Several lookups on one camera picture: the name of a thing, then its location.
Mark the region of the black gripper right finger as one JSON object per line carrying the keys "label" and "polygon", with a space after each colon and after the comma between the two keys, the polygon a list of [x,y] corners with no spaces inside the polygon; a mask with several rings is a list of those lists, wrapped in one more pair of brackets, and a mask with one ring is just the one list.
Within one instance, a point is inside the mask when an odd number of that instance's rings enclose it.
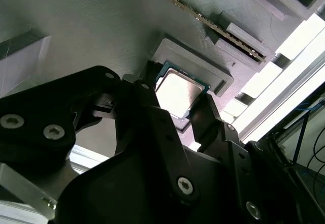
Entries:
{"label": "black gripper right finger", "polygon": [[324,212],[274,141],[242,143],[209,94],[189,117],[199,152],[222,166],[219,223],[324,223]]}

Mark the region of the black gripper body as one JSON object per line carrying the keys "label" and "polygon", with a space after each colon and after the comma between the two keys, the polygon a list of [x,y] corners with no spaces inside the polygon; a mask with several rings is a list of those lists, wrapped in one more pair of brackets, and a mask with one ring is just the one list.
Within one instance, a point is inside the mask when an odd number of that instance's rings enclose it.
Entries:
{"label": "black gripper body", "polygon": [[244,220],[237,162],[227,145],[216,158],[182,145],[130,148],[74,179],[55,223],[232,223]]}

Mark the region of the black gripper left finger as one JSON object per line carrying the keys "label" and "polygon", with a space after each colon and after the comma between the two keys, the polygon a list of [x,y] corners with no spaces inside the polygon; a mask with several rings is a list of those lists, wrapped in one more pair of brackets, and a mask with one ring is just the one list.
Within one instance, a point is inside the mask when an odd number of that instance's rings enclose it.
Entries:
{"label": "black gripper left finger", "polygon": [[1,161],[39,175],[63,166],[83,129],[115,120],[117,151],[182,145],[153,69],[134,82],[95,66],[1,99]]}

